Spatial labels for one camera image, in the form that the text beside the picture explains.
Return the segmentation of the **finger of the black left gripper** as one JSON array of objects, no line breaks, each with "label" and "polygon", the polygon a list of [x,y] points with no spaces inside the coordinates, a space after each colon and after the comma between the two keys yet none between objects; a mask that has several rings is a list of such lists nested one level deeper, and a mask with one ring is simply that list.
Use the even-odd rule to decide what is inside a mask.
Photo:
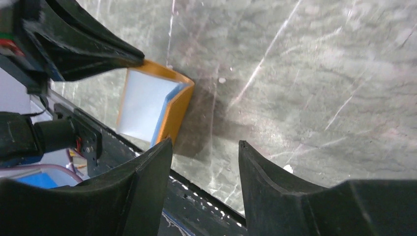
[{"label": "finger of the black left gripper", "polygon": [[13,4],[18,65],[31,75],[75,82],[140,66],[144,53],[117,37],[75,0],[18,0]]}]

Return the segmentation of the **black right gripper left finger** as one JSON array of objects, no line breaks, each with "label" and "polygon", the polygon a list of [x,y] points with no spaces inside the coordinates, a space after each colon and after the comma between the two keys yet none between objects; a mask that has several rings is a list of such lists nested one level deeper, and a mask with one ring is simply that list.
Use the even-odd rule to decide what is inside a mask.
[{"label": "black right gripper left finger", "polygon": [[76,186],[0,180],[3,236],[155,236],[173,156],[170,139]]}]

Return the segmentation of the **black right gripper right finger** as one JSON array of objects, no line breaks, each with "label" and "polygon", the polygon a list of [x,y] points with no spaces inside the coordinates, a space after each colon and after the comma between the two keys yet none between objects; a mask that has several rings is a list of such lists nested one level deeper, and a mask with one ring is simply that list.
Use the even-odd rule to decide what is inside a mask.
[{"label": "black right gripper right finger", "polygon": [[415,180],[351,179],[331,188],[303,180],[239,142],[251,236],[414,236]]}]

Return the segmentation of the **orange leather card holder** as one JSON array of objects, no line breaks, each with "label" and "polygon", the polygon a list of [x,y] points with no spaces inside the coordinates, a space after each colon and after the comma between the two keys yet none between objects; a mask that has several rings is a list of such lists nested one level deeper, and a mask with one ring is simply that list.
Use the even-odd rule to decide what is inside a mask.
[{"label": "orange leather card holder", "polygon": [[151,60],[127,69],[116,131],[154,146],[175,142],[195,83]]}]

